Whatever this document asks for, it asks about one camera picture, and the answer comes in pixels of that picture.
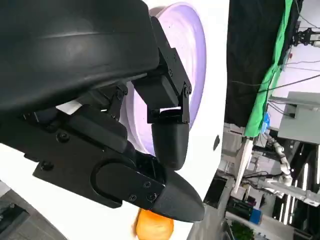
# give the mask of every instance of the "floor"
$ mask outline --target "floor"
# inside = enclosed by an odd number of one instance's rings
[[[0,201],[14,203],[30,214],[22,225],[4,240],[66,240],[53,225],[13,190],[0,197]]]

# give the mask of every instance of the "screw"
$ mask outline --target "screw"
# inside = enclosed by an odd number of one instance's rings
[[[188,88],[184,88],[184,90],[183,90],[183,92],[184,92],[184,96],[187,98],[188,96],[189,96],[189,90],[188,90]]]
[[[130,197],[129,197],[129,201],[130,202],[134,202],[135,200],[137,200],[137,196],[132,194]]]
[[[156,193],[151,193],[149,196],[146,197],[150,202],[153,202],[154,200],[157,199],[157,194]]]
[[[59,143],[67,143],[69,141],[70,137],[67,133],[65,132],[59,132],[57,135],[56,135],[56,140],[59,142]]]
[[[146,181],[146,182],[143,184],[143,187],[144,187],[145,189],[150,188],[150,186],[151,186],[151,182],[149,182],[149,181]]]
[[[54,169],[54,165],[51,162],[43,161],[41,163],[41,169],[44,171],[51,171],[52,169]]]

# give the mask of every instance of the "black cable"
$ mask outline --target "black cable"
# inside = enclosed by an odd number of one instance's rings
[[[251,175],[257,175],[257,174],[261,174],[261,173],[266,173],[267,175],[269,174],[267,171],[257,171],[257,172],[253,172],[253,173],[244,175],[242,178],[248,178]]]
[[[286,102],[278,102],[278,101],[273,101],[273,100],[269,100],[270,103],[274,103],[274,104],[280,104],[280,105],[290,105],[290,103],[286,103]]]
[[[311,80],[311,79],[315,79],[315,78],[318,78],[318,77],[320,77],[320,74],[315,75],[315,76],[311,76],[311,77],[308,77],[308,78],[305,78],[305,79],[302,79],[302,80],[299,80],[299,81],[294,81],[294,82],[287,83],[287,84],[284,84],[284,85],[280,85],[280,86],[268,88],[266,90],[258,91],[257,93],[254,93],[254,94],[261,94],[261,93],[264,93],[264,92],[268,92],[270,90],[280,89],[280,88],[283,88],[283,87],[286,87],[286,86],[302,83],[302,82],[305,82],[305,81],[308,81],[308,80]]]
[[[272,107],[274,110],[276,110],[278,113],[294,119],[293,116],[291,116],[291,115],[289,115],[289,114],[286,114],[286,113],[284,113],[283,111],[278,110],[274,105],[271,105],[271,104],[269,103],[269,106]]]
[[[260,134],[260,136],[259,136],[259,139],[260,139],[260,143],[261,143],[261,146],[263,146],[264,144],[262,143],[262,134]]]
[[[291,65],[291,64],[315,64],[315,63],[320,63],[320,60],[318,61],[297,61],[297,62],[288,62],[285,65]]]

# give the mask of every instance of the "cable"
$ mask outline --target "cable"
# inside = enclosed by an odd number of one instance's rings
[[[299,69],[299,70],[306,70],[306,71],[313,71],[313,72],[320,72],[317,69],[310,69],[310,68],[302,68],[302,67],[294,67],[294,66],[287,66],[287,69]]]
[[[245,83],[245,82],[241,82],[241,81],[229,81],[229,82],[231,82],[231,83],[237,83],[237,84],[242,84],[242,85],[246,85],[246,86],[261,86],[261,85],[263,85],[263,84],[267,84],[267,83],[269,83],[268,81],[266,81],[266,82],[262,82],[262,83],[259,83],[259,84],[251,84],[251,83]]]
[[[303,20],[305,20],[308,24],[310,24],[311,26],[314,26],[316,29],[320,29],[318,26],[312,24],[311,22],[309,22],[307,19],[305,19],[305,18],[301,15],[300,10],[299,10],[298,0],[294,0],[294,1],[295,1],[295,5],[296,5],[296,10],[297,10],[298,14],[300,15],[300,17],[301,17]]]
[[[270,107],[272,107],[273,109],[277,109],[278,111],[280,111],[282,114],[285,114],[285,111],[283,111],[281,108],[279,108],[277,105],[274,105],[272,102],[269,102]]]
[[[308,77],[308,78],[305,78],[305,79],[302,79],[302,80],[299,80],[299,81],[294,81],[294,82],[287,83],[287,84],[284,84],[284,85],[280,85],[280,86],[268,88],[268,89],[265,89],[265,90],[262,90],[262,91],[258,91],[257,94],[261,94],[261,93],[264,93],[264,92],[268,92],[270,90],[280,89],[280,88],[284,88],[286,86],[302,83],[302,82],[305,82],[305,81],[308,81],[308,80],[311,80],[311,79],[315,79],[315,78],[318,78],[318,77],[320,77],[320,74],[315,75],[315,76],[311,76],[311,77]]]
[[[261,146],[264,146],[264,144],[262,143],[262,134],[260,134],[260,136],[259,136],[259,139],[260,139],[260,143],[261,143]]]
[[[286,103],[286,102],[278,102],[278,101],[272,101],[272,100],[269,100],[270,103],[274,103],[274,104],[280,104],[280,105],[286,105],[286,104],[290,104],[290,103]]]
[[[282,114],[282,115],[284,115],[284,116],[287,116],[287,117],[290,117],[290,118],[293,118],[293,119],[294,119],[294,117],[293,117],[293,116],[291,116],[291,115],[289,115],[289,114],[286,114],[286,113],[284,113],[283,111],[278,110],[275,106],[270,105],[270,103],[269,103],[269,106],[270,106],[270,107],[272,107],[274,110],[276,110],[278,113],[280,113],[280,114]]]
[[[261,173],[269,174],[267,171],[257,171],[257,172],[253,172],[253,173],[250,173],[250,174],[244,175],[244,176],[243,176],[243,178],[248,177],[248,176],[251,176],[251,175],[261,174]]]
[[[290,65],[290,64],[315,64],[315,63],[320,63],[320,60],[317,61],[297,61],[297,62],[288,62],[285,65]]]

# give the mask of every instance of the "white wall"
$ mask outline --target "white wall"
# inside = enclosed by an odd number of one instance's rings
[[[310,23],[320,27],[320,0],[304,0],[301,15],[307,19]],[[320,29],[313,28],[309,23],[307,23],[302,18],[299,18],[301,21],[300,31],[305,30],[306,28],[312,27],[313,31],[320,32]],[[304,46],[298,45],[297,47],[292,47],[292,58],[289,59],[288,63],[297,63],[301,61],[314,62],[320,61],[320,48],[313,46]],[[299,64],[289,64],[286,66],[284,71],[281,73],[277,85],[284,85],[288,83],[293,83],[305,78],[312,77],[314,75],[320,74],[320,62],[317,63],[299,63]],[[305,82],[297,83],[294,85],[286,86],[283,88],[275,89],[272,93],[276,97],[288,96],[289,92],[309,92],[309,93],[320,93],[320,77],[308,80]],[[276,112],[274,109],[270,108],[271,114],[270,126],[273,128],[279,128],[282,114]]]

